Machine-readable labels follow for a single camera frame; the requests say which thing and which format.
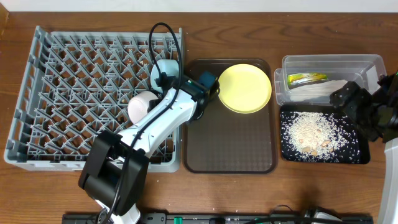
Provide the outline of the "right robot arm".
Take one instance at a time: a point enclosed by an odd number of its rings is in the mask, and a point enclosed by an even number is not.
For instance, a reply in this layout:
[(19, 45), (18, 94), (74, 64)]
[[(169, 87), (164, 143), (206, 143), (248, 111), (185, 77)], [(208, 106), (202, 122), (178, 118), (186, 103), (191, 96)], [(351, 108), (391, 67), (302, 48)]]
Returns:
[(363, 136), (385, 144), (386, 173), (378, 223), (397, 223), (397, 74), (383, 75), (370, 94), (356, 82), (347, 82), (330, 95), (330, 104), (344, 112)]

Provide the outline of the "white napkin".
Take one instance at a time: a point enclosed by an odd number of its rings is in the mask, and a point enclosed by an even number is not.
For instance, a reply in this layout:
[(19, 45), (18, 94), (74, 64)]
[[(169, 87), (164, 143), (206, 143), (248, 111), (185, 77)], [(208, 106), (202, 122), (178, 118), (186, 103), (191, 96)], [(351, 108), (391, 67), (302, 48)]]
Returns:
[(290, 91), (290, 100), (304, 101), (323, 96), (330, 96), (334, 91), (339, 90), (345, 84), (347, 84), (346, 80), (332, 80), (323, 83), (300, 86)]

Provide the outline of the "green yellow snack wrapper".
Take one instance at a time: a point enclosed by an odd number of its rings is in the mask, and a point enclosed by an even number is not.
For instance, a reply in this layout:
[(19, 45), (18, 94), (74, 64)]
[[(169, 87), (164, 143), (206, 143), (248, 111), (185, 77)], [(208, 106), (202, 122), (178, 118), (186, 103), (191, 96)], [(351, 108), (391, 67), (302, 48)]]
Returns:
[(325, 81), (328, 81), (328, 75), (324, 73), (296, 73), (287, 75), (287, 85), (290, 89)]

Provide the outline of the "yellow round plate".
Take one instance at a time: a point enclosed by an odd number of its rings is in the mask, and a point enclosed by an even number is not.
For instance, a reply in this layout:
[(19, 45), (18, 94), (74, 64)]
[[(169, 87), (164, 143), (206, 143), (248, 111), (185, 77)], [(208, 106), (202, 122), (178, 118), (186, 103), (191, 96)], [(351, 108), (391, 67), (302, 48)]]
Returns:
[(266, 72), (250, 64), (228, 67), (218, 82), (220, 101), (236, 113), (255, 113), (268, 104), (272, 95), (271, 81)]

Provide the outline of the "light blue bowl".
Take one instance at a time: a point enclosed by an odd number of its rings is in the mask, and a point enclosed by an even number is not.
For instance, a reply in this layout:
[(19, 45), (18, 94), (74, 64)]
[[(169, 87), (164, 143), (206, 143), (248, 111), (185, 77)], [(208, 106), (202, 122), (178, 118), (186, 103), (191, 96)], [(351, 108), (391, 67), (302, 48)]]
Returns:
[(163, 93), (164, 84), (160, 84), (161, 81), (166, 81), (167, 77), (177, 78), (179, 75), (178, 62), (172, 59), (160, 59), (157, 61), (150, 73), (150, 85), (154, 91)]

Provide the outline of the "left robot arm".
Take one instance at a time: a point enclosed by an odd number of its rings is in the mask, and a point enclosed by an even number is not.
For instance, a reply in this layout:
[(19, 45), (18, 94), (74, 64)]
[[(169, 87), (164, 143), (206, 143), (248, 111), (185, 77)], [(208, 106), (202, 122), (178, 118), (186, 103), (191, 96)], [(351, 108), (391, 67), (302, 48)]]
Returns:
[(181, 124), (199, 119), (218, 93), (218, 78), (204, 72), (199, 80), (163, 77), (164, 97), (139, 122), (118, 133), (95, 137), (78, 185), (101, 205), (97, 223), (137, 223), (136, 207), (146, 181), (149, 159)]

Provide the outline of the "white bowl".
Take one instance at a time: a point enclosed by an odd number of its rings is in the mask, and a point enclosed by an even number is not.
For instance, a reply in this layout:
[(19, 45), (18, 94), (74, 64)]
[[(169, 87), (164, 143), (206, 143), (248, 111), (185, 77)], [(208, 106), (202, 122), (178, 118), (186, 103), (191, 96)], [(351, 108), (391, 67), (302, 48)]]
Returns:
[(143, 91), (129, 100), (127, 113), (133, 124), (136, 124), (148, 113), (150, 102), (153, 100), (158, 100), (158, 97), (151, 91)]

